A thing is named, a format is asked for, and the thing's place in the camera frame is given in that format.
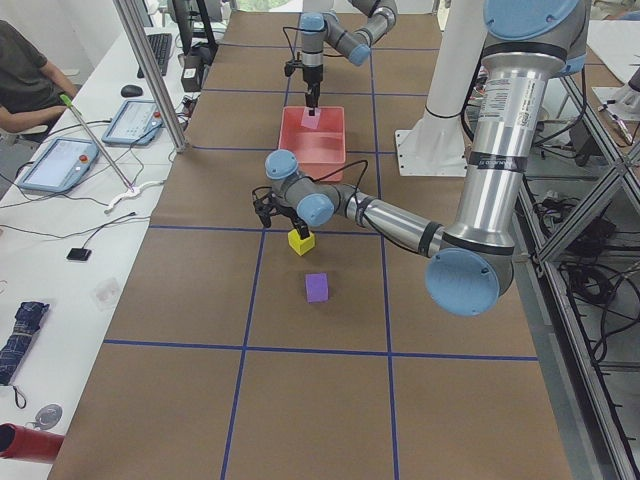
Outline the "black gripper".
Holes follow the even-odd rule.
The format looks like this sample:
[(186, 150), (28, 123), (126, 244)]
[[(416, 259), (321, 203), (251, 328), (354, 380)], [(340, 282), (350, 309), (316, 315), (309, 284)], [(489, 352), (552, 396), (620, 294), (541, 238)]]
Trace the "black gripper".
[(298, 215), (298, 213), (296, 212), (295, 208), (284, 206), (284, 205), (278, 205), (277, 206), (277, 210), (278, 210), (280, 215), (283, 215), (283, 216), (285, 216), (286, 218), (289, 219), (289, 221), (291, 222), (291, 224), (293, 225), (293, 227), (297, 231), (298, 236), (300, 238), (309, 238), (310, 237), (310, 231), (309, 231), (308, 225)]
[(316, 115), (319, 104), (320, 83), (323, 81), (324, 65), (303, 66), (303, 80), (307, 83), (305, 102), (310, 116)]

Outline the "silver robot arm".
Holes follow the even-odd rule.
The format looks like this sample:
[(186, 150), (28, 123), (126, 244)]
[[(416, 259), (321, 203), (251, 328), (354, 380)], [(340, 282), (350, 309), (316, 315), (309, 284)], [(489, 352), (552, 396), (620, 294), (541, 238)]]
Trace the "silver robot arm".
[(395, 1), (350, 1), (367, 17), (364, 26), (351, 32), (342, 26), (332, 11), (306, 12), (300, 17), (301, 52), (286, 64), (285, 75), (301, 69), (306, 83), (305, 103), (308, 115), (314, 117), (319, 109), (321, 83), (324, 77), (324, 47), (333, 48), (351, 64), (360, 66), (371, 55), (371, 47), (396, 24)]
[(446, 23), (423, 117), (401, 135), (414, 174), (466, 169), (448, 226), (363, 193), (325, 185), (287, 150), (265, 162), (270, 181), (253, 191), (264, 226), (287, 217), (301, 237), (340, 215), (428, 259), (425, 285), (444, 310), (475, 316), (513, 280), (509, 224), (549, 80), (586, 59), (587, 1), (455, 1)]

